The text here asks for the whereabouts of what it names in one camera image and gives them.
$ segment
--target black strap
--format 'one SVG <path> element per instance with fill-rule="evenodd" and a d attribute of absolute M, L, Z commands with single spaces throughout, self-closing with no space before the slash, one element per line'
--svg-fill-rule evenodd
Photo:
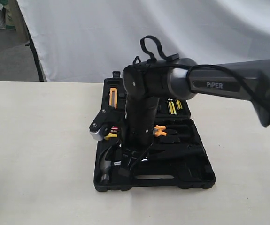
<path fill-rule="evenodd" d="M 145 46 L 145 39 L 151 39 L 155 42 L 155 44 L 157 45 L 157 50 L 158 50 L 158 53 L 160 55 L 160 57 L 166 61 L 173 61 L 175 59 L 178 58 L 178 54 L 174 54 L 174 55 L 171 55 L 171 56 L 166 56 L 163 52 L 163 49 L 162 49 L 162 45 L 161 45 L 161 42 L 159 41 L 159 39 L 157 39 L 156 37 L 152 36 L 152 35 L 147 35 L 145 36 L 144 38 L 142 38 L 140 40 L 140 45 L 141 45 L 141 49 L 144 53 L 146 53 L 147 55 L 149 55 L 150 59 L 149 61 L 151 62 L 155 62 L 157 61 L 157 59 L 155 58 L 154 54 L 150 51 L 147 50 L 146 46 Z"/>

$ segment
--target robotic arm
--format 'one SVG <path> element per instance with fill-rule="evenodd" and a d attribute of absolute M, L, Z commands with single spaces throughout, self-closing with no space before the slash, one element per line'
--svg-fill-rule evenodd
<path fill-rule="evenodd" d="M 152 39 L 163 60 L 157 60 L 145 47 Z M 152 130 L 159 97 L 189 100 L 197 93 L 251 101 L 260 123 L 270 125 L 270 60 L 222 65 L 197 65 L 178 54 L 165 56 L 160 41 L 146 36 L 140 41 L 150 56 L 141 62 L 138 56 L 123 70 L 127 91 L 126 141 L 142 148 L 152 143 Z"/>

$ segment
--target black plastic case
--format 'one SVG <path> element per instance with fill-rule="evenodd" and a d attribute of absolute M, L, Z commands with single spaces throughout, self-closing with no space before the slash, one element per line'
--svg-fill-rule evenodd
<path fill-rule="evenodd" d="M 105 79 L 101 107 L 108 105 L 110 88 L 112 87 L 117 88 L 117 107 L 124 109 L 126 92 L 123 87 L 123 81 L 121 78 L 118 78 L 118 76 Z M 173 126 L 177 133 L 155 138 L 154 144 L 149 150 L 149 154 L 152 156 L 158 153 L 158 155 L 166 157 L 167 155 L 173 155 L 174 151 L 180 148 L 184 148 L 184 151 L 197 149 L 201 151 L 201 153 L 169 160 L 141 162 L 134 170 L 134 176 L 131 179 L 119 175 L 119 166 L 115 166 L 110 171 L 110 182 L 104 184 L 100 181 L 100 158 L 104 150 L 115 144 L 117 139 L 111 138 L 108 141 L 103 140 L 98 142 L 96 152 L 93 182 L 97 191 L 125 191 L 132 187 L 148 186 L 178 186 L 183 189 L 211 188 L 215 184 L 216 178 L 214 172 L 196 126 L 193 120 L 190 119 L 188 105 L 185 101 L 181 101 L 181 103 L 183 109 L 178 110 L 177 115 L 170 115 L 167 99 L 160 99 L 155 125 Z M 120 152 L 117 151 L 116 154 L 111 156 L 111 160 L 114 162 L 119 161 L 120 155 Z"/>

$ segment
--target white backdrop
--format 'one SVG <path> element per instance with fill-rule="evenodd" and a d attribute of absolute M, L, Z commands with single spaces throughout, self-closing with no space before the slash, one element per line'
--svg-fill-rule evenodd
<path fill-rule="evenodd" d="M 198 63 L 270 58 L 270 0 L 18 3 L 48 81 L 101 82 L 136 55 L 147 58 L 139 45 L 145 35 L 158 37 L 164 53 Z"/>

